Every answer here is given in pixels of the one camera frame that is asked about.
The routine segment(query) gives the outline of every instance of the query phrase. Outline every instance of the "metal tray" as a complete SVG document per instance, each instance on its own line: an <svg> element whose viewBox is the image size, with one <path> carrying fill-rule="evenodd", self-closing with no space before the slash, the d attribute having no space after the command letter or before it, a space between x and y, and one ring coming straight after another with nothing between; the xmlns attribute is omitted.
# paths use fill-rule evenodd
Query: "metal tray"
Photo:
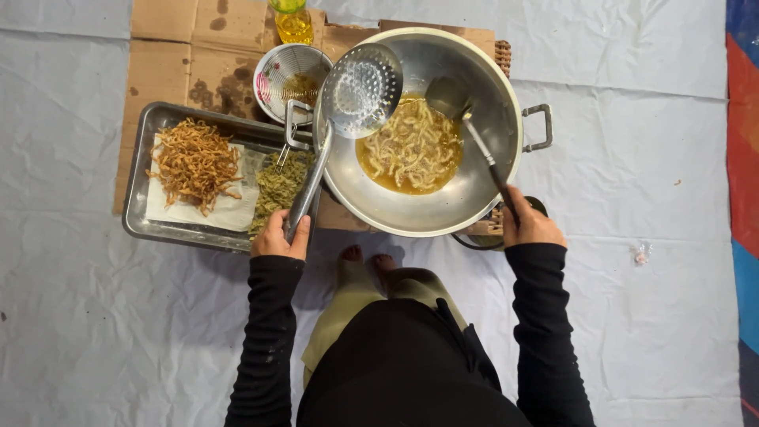
<svg viewBox="0 0 759 427"><path fill-rule="evenodd" d="M150 149L153 148L155 133L160 128L176 126L188 117L204 120L208 125L217 126L222 135L234 135L230 141L233 144L241 144L263 153L279 152L285 144L285 129L279 126L170 103L150 103L140 114L121 223L127 233L138 239L248 253L250 252L250 235L247 232L233 232L211 226L170 223L145 218L149 181L145 169L150 169ZM310 132L299 131L295 135L295 140L311 144L312 136ZM312 218L312 236L317 223L319 195L320 191L317 191L308 212Z"/></svg>

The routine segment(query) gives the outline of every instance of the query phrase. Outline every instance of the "bare foot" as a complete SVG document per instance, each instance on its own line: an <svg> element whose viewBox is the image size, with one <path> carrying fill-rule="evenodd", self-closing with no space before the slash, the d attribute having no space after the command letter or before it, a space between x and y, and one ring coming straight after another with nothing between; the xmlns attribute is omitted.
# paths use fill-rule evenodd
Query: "bare foot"
<svg viewBox="0 0 759 427"><path fill-rule="evenodd" d="M361 251L360 245L350 245L342 250L340 258L346 261L364 262L364 253Z"/></svg>
<svg viewBox="0 0 759 427"><path fill-rule="evenodd" d="M372 267L374 267L374 271L377 273L377 277L379 277L379 283L385 292L387 292L387 274L398 268L398 265L390 255L377 254L372 257Z"/></svg>

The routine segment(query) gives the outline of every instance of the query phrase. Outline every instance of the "black long-sleeve shirt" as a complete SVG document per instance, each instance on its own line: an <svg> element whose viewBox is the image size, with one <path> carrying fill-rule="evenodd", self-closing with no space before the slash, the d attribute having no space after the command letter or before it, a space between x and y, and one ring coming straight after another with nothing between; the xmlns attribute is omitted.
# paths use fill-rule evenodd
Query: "black long-sleeve shirt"
<svg viewBox="0 0 759 427"><path fill-rule="evenodd" d="M481 368L487 356L473 360L477 351L455 321L414 300L391 299L359 312L321 359L298 425L592 426L562 289L566 249L533 243L505 254L517 277L516 405L497 390L494 371L489 378L492 369ZM250 260L250 317L228 427L290 425L290 300L304 265L276 256Z"/></svg>

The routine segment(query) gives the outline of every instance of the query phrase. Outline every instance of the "cooking oil bottle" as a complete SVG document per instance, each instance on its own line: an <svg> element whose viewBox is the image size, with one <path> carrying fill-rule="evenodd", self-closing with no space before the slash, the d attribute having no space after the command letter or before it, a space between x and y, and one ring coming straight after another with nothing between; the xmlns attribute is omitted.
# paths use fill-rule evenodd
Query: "cooking oil bottle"
<svg viewBox="0 0 759 427"><path fill-rule="evenodd" d="M274 9L277 32L283 43L313 42L311 15L306 10L306 0L269 0Z"/></svg>

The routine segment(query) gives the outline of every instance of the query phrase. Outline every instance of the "hand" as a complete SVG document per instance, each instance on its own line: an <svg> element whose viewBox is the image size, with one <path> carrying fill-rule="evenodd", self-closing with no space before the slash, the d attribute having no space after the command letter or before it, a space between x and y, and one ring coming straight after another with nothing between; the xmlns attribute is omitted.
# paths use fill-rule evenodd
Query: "hand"
<svg viewBox="0 0 759 427"><path fill-rule="evenodd" d="M503 209L503 245L508 248L520 243L556 243L567 247L564 233L553 220L535 210L524 198L519 188L509 186L509 194L514 201L521 225L514 224L514 217L508 209Z"/></svg>
<svg viewBox="0 0 759 427"><path fill-rule="evenodd" d="M283 257L306 260L306 246L308 245L308 231L311 225L311 217L308 215L301 218L298 229L295 230L295 238L292 245L285 240L285 232L282 223L287 219L290 211L287 209L277 210L269 217L266 228L258 233L250 247L250 257L259 255L281 255Z"/></svg>

